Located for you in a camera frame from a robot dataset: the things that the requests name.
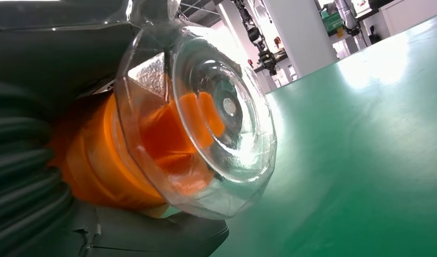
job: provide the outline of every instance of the orange object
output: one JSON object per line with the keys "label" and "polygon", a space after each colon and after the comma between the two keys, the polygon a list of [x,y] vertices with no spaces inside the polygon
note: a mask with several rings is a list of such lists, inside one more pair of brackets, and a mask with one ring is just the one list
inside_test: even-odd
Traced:
{"label": "orange object", "polygon": [[[199,135],[202,146],[213,143],[209,129],[216,136],[223,133],[225,126],[211,95],[200,93],[198,99],[191,93],[179,101],[187,104],[191,117],[198,121],[193,133]],[[191,195],[207,187],[214,174],[189,140],[174,102],[141,117],[139,126],[145,150],[169,177],[172,188]],[[127,152],[112,94],[77,101],[55,125],[50,146],[56,152],[52,164],[60,166],[79,199],[131,210],[165,204]]]}

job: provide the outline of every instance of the machine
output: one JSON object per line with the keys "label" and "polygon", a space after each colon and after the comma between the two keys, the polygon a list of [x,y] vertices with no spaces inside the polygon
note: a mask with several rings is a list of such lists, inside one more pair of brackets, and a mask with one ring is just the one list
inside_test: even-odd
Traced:
{"label": "machine", "polygon": [[245,7],[244,0],[231,0],[236,8],[239,10],[240,16],[242,18],[242,23],[244,24],[245,30],[247,31],[248,38],[258,48],[259,62],[264,69],[269,71],[271,76],[277,75],[275,66],[277,61],[272,52],[267,48],[267,43],[264,35],[260,32],[258,27],[255,25],[252,16],[249,14],[247,8]]}

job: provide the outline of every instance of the white wall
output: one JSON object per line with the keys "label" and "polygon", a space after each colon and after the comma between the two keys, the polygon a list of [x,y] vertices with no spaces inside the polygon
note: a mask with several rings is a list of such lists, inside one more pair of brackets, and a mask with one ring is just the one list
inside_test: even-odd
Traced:
{"label": "white wall", "polygon": [[381,11],[390,34],[395,35],[437,15],[437,0],[395,0]]}

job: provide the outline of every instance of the white pillar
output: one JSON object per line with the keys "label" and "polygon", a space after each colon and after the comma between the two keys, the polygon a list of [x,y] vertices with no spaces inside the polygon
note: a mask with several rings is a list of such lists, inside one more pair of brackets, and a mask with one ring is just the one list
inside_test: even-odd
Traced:
{"label": "white pillar", "polygon": [[337,61],[313,0],[264,2],[298,78]]}

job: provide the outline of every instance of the ceiling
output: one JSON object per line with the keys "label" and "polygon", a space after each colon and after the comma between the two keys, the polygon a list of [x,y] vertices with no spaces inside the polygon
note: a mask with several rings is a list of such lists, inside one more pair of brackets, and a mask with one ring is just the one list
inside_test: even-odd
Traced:
{"label": "ceiling", "polygon": [[215,4],[212,0],[182,0],[180,9],[182,13],[187,16],[189,21],[203,25],[205,27],[210,27],[221,20],[220,16],[215,8]]}

